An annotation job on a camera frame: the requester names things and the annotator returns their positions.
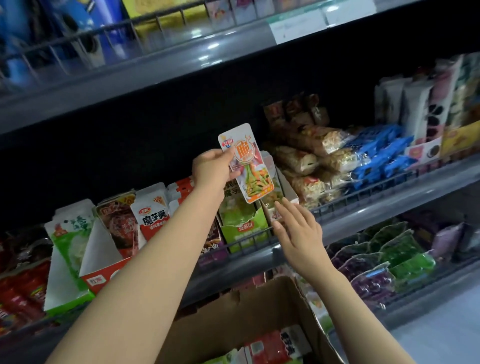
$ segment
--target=spicy strip package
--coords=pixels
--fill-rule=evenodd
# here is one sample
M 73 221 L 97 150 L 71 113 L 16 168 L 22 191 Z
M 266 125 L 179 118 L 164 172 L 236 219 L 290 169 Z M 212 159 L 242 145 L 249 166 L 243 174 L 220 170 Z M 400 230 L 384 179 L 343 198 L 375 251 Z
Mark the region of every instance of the spicy strip package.
M 251 204 L 275 188 L 264 164 L 250 124 L 245 123 L 218 136 L 222 150 L 235 148 L 232 171 L 240 169 L 237 182 L 245 200 Z

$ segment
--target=pink package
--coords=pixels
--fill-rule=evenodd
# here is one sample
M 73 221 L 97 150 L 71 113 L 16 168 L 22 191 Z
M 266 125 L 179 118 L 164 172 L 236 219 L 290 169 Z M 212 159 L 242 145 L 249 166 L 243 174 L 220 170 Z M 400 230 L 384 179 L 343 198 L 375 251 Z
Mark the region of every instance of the pink package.
M 213 262 L 214 260 L 221 260 L 225 259 L 228 255 L 226 249 L 220 249 L 218 252 L 214 252 L 205 256 L 206 253 L 218 249 L 224 246 L 225 243 L 222 239 L 222 235 L 220 234 L 220 229 L 218 228 L 218 224 L 216 219 L 214 220 L 212 227 L 210 228 L 210 232 L 208 233 L 207 240 L 205 241 L 204 248 L 200 253 L 200 257 L 198 258 L 198 264 L 200 266 L 204 266 L 208 263 Z

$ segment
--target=price tag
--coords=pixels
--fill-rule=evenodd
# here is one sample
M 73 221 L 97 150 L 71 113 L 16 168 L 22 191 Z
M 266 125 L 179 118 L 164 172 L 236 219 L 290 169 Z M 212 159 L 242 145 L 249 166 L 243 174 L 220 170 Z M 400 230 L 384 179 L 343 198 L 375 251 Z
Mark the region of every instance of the price tag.
M 267 19 L 277 44 L 307 36 L 327 28 L 319 4 L 304 6 Z
M 323 11 L 331 27 L 373 15 L 377 7 L 373 0 L 334 0 L 325 3 Z

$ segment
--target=person's left hand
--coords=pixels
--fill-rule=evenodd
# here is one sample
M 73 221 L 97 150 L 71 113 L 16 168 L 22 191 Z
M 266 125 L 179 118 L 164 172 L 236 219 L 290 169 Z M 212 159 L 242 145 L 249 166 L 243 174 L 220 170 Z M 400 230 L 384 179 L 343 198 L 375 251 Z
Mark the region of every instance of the person's left hand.
M 225 184 L 240 176 L 240 171 L 232 172 L 229 164 L 234 157 L 234 149 L 225 152 L 221 149 L 210 149 L 193 160 L 192 175 L 196 189 L 215 193 L 215 197 L 223 200 Z

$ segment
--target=hand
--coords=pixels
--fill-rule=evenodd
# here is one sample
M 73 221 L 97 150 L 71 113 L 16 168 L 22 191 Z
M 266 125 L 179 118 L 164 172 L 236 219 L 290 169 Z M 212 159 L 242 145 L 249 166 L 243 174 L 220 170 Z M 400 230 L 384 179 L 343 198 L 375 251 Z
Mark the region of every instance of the hand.
M 272 223 L 283 253 L 290 265 L 310 284 L 328 279 L 338 272 L 332 265 L 322 241 L 322 227 L 312 213 L 303 206 L 292 204 L 286 198 L 275 207 L 288 228 L 278 221 Z
M 195 189 L 203 189 L 215 193 L 223 200 L 223 188 L 228 181 L 240 176 L 240 171 L 232 172 L 229 164 L 234 157 L 234 149 L 225 152 L 221 149 L 210 149 L 193 160 L 192 175 Z

